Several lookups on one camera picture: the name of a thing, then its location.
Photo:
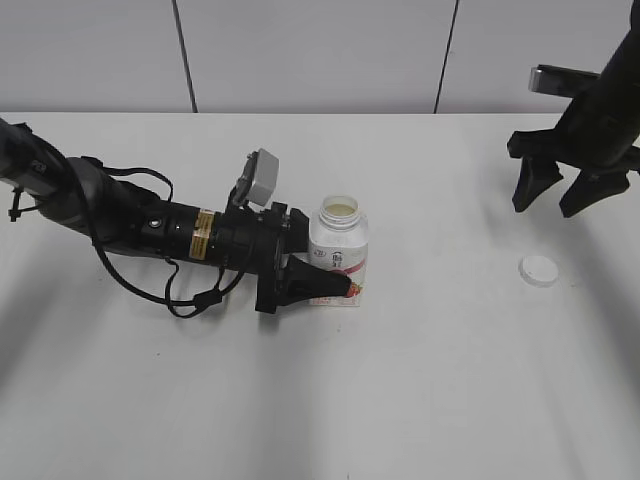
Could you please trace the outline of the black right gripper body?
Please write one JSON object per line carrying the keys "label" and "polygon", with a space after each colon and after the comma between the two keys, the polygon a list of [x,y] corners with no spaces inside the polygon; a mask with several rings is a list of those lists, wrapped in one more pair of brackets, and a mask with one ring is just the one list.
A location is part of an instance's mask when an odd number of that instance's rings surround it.
{"label": "black right gripper body", "polygon": [[560,141],[554,129],[536,131],[515,131],[507,142],[507,151],[511,158],[542,158],[591,174],[639,172],[639,148],[630,147],[620,160],[609,166],[596,165],[572,153]]}

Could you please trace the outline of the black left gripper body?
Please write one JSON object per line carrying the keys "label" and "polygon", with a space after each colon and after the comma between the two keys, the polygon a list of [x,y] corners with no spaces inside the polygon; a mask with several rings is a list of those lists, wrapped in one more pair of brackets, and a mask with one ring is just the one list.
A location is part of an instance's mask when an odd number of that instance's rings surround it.
{"label": "black left gripper body", "polygon": [[227,204],[216,217],[216,261],[240,275],[257,277],[255,309],[273,314],[278,307],[286,239],[290,233],[288,205],[273,202],[262,211]]}

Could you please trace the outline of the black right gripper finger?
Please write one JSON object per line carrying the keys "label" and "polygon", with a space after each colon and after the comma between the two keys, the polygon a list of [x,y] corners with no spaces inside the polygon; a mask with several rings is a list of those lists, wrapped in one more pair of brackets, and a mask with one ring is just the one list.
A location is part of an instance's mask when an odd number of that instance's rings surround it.
{"label": "black right gripper finger", "polygon": [[525,157],[512,197],[516,212],[524,212],[542,193],[563,179],[557,163],[544,158]]}
{"label": "black right gripper finger", "polygon": [[629,187],[626,173],[581,171],[560,201],[561,212],[564,217],[573,217],[601,200],[624,193]]}

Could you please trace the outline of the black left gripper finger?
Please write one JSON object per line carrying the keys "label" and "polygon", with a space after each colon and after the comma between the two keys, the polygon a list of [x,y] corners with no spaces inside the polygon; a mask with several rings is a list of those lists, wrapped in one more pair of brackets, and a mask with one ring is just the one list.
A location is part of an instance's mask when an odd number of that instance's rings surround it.
{"label": "black left gripper finger", "polygon": [[315,298],[345,297],[351,279],[342,274],[315,267],[290,256],[282,278],[282,303],[294,304]]}
{"label": "black left gripper finger", "polygon": [[309,248],[309,217],[300,209],[291,208],[287,231],[287,253],[306,253]]}

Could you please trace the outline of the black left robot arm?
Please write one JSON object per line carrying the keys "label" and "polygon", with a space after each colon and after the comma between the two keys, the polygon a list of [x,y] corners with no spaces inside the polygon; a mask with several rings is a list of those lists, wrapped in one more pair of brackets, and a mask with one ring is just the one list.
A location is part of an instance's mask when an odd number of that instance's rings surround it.
{"label": "black left robot arm", "polygon": [[[344,297],[352,280],[301,259],[308,250],[309,218],[271,199],[278,159],[264,149],[250,153],[222,212],[177,203],[129,181],[142,174],[166,182],[144,168],[109,168],[88,156],[66,157],[25,123],[1,124],[1,180],[12,186],[9,218],[25,213],[22,195],[43,217],[87,236],[111,277],[134,295],[165,306],[178,318],[192,318],[223,302],[247,274],[256,276],[255,309],[273,314],[281,306],[321,297]],[[109,254],[149,257],[173,268],[180,262],[209,265],[228,283],[216,282],[190,300],[162,295],[128,282]]]}

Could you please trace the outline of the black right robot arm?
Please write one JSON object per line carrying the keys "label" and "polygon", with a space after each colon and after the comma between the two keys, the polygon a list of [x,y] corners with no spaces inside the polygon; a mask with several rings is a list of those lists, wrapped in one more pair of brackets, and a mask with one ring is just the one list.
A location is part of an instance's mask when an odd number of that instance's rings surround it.
{"label": "black right robot arm", "polygon": [[566,218],[628,190],[628,174],[639,171],[639,3],[632,3],[629,31],[601,72],[540,64],[529,90],[571,102],[554,128],[516,131],[507,142],[509,156],[521,161],[514,210],[525,211],[561,181],[561,164],[579,171],[560,200]]}

